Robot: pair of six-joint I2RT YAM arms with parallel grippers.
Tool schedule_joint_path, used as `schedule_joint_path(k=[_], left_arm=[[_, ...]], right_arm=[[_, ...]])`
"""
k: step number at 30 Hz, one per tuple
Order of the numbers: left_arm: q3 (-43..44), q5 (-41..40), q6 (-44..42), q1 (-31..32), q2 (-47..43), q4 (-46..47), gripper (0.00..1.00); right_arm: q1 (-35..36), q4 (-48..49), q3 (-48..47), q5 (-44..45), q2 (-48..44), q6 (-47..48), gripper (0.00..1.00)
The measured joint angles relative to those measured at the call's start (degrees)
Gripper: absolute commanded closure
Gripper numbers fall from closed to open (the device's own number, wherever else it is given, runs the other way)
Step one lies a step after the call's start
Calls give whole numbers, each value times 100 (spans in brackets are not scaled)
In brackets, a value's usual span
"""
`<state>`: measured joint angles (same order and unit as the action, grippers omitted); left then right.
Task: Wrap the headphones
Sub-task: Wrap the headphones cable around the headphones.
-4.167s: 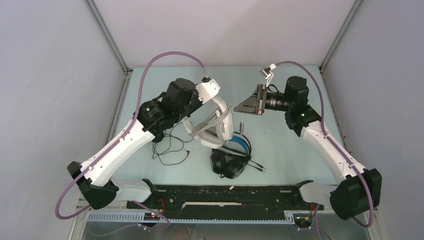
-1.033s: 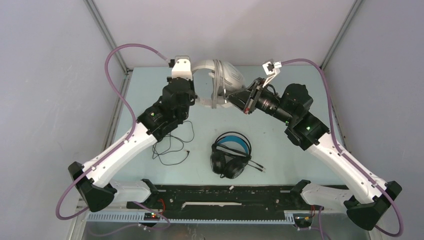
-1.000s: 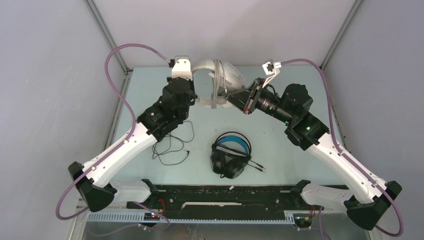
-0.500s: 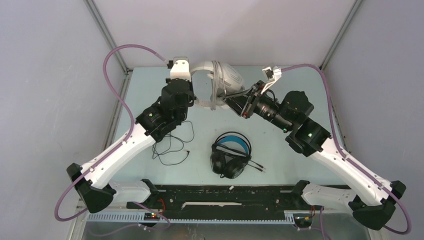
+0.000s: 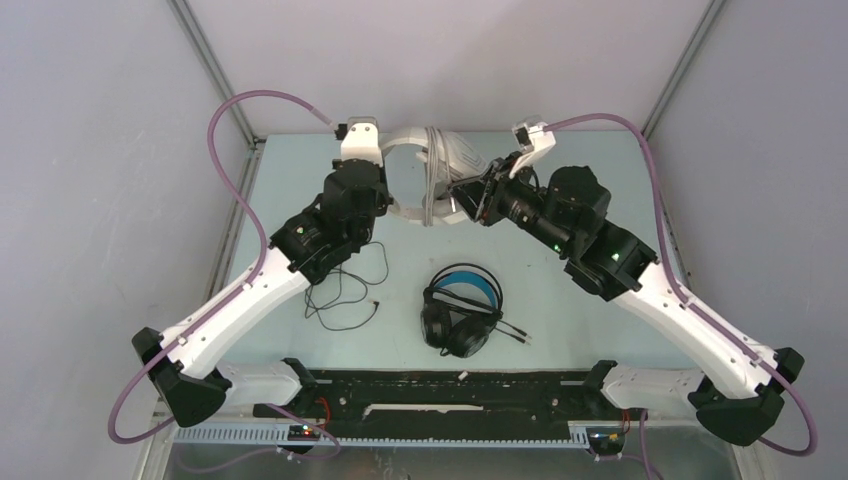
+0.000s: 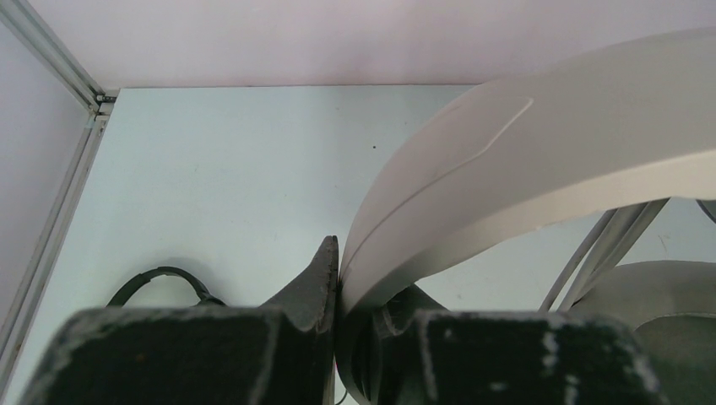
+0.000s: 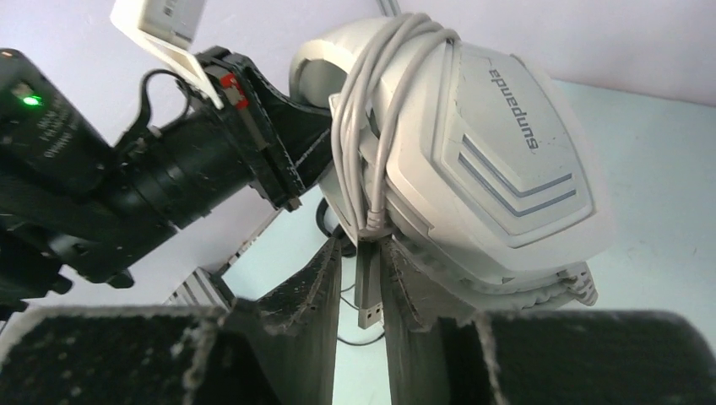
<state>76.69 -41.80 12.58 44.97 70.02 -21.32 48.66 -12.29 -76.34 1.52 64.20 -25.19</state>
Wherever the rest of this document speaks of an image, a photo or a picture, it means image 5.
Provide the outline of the white over-ear headphones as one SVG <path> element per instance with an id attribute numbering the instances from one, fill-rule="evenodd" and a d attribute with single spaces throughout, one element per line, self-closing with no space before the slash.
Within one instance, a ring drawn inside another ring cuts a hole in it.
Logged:
<path id="1" fill-rule="evenodd" d="M 407 145 L 420 148 L 415 156 L 424 166 L 424 195 L 419 207 L 405 206 L 393 197 L 388 212 L 425 227 L 466 221 L 468 216 L 450 197 L 447 186 L 482 174 L 488 162 L 462 135 L 435 127 L 407 127 L 380 140 L 384 158 L 395 148 Z"/>

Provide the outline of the black and blue gaming headset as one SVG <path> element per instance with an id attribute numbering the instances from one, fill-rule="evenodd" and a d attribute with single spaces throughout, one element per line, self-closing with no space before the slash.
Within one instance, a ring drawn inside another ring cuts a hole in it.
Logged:
<path id="1" fill-rule="evenodd" d="M 468 358 L 482 349 L 502 320 L 503 303 L 500 282 L 488 269 L 469 262 L 450 264 L 423 290 L 424 341 L 442 357 Z"/>

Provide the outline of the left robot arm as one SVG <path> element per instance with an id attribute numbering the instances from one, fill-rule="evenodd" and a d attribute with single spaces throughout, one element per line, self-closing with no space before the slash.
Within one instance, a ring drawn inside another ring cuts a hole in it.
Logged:
<path id="1" fill-rule="evenodd" d="M 297 417 L 312 411 L 314 379 L 300 361 L 221 360 L 272 310 L 359 252 L 389 202 L 384 167 L 336 161 L 322 193 L 271 236 L 263 258 L 188 318 L 163 332 L 145 327 L 133 336 L 133 348 L 150 365 L 147 376 L 177 425 L 198 425 L 229 406 L 273 404 Z"/>

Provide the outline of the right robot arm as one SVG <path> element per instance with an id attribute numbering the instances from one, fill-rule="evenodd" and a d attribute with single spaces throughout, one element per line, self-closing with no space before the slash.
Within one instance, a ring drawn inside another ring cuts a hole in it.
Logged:
<path id="1" fill-rule="evenodd" d="M 650 246 L 607 219 L 611 195 L 590 168 L 559 168 L 542 188 L 531 168 L 513 173 L 512 164 L 498 159 L 450 184 L 451 198 L 475 222 L 509 220 L 526 231 L 564 261 L 582 290 L 638 315 L 694 362 L 668 370 L 600 361 L 581 392 L 585 411 L 606 418 L 618 408 L 654 410 L 693 417 L 734 445 L 761 440 L 803 357 L 753 340 L 684 289 Z"/>

